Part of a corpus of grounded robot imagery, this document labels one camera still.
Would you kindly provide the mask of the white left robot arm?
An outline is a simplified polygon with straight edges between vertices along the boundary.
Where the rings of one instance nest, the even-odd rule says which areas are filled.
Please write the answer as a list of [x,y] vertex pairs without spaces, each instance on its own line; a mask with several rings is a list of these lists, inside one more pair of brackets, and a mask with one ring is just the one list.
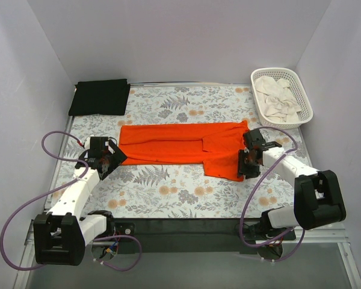
[[95,238],[108,241],[115,236],[111,212],[92,211],[84,217],[82,211],[93,189],[122,165],[127,156],[112,137],[89,137],[84,148],[75,162],[72,184],[48,212],[34,220],[37,264],[77,266],[86,246]]

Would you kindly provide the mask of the orange t-shirt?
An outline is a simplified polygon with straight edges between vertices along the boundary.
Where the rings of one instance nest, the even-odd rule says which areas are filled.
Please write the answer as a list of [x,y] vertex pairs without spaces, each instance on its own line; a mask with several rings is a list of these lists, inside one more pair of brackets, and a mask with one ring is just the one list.
[[119,148],[127,155],[124,165],[202,164],[206,176],[242,181],[238,152],[248,131],[247,121],[125,125]]

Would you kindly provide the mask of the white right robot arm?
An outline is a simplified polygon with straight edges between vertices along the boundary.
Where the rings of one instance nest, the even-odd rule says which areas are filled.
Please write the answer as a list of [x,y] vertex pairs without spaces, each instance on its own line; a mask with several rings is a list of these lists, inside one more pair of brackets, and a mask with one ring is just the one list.
[[294,202],[290,207],[265,211],[254,225],[258,234],[267,239],[276,238],[282,229],[301,227],[315,229],[342,222],[347,212],[338,177],[331,170],[320,171],[291,155],[276,141],[266,141],[260,129],[243,135],[245,148],[238,152],[238,175],[265,179],[260,168],[276,172],[294,189]]

